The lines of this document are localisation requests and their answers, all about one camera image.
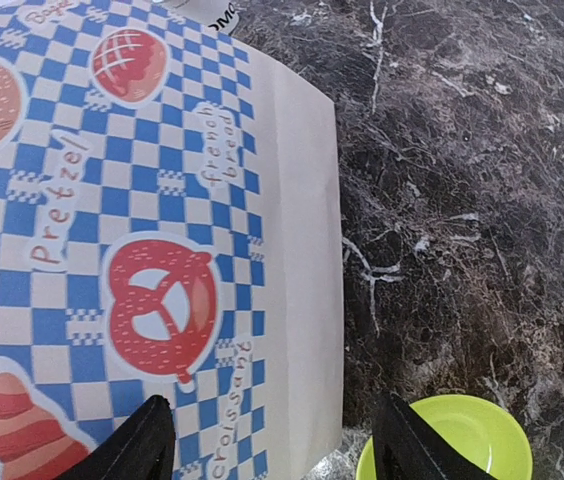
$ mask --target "green plate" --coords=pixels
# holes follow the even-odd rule
[[[531,446],[515,419],[494,403],[468,395],[438,395],[411,405],[464,458],[498,480],[531,480]],[[376,480],[367,442],[356,480]]]

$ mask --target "blue check pattern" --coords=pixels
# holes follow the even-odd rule
[[[238,334],[255,342],[266,334],[264,308],[255,300],[265,285],[265,259],[249,54],[230,37],[142,0],[80,3],[61,21],[30,30],[18,12],[42,3],[0,8],[0,57],[15,65],[30,97],[22,129],[0,152],[0,356],[22,366],[36,388],[98,443],[144,399],[163,394],[174,408],[178,438],[173,478],[207,478],[233,366],[212,350],[192,393],[117,368],[103,344],[100,264],[111,243],[129,232],[161,230],[208,245],[217,252],[222,280],[218,345],[230,346]],[[172,57],[166,85],[137,110],[107,99],[87,75],[90,52],[121,27],[154,33]],[[193,110],[203,101],[230,111],[241,132],[243,175],[217,192],[203,187],[194,170],[203,140]],[[94,146],[68,233],[65,273],[32,271],[21,258],[46,202],[38,185],[51,177],[61,147],[52,129]],[[44,364],[54,361],[48,373]],[[265,358],[256,354],[228,480],[267,475],[266,380]],[[97,392],[103,413],[85,410],[80,392]]]

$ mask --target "bakery paper bag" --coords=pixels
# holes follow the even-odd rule
[[[0,7],[0,479],[49,479],[153,394],[174,477],[335,448],[332,103],[143,0]]]

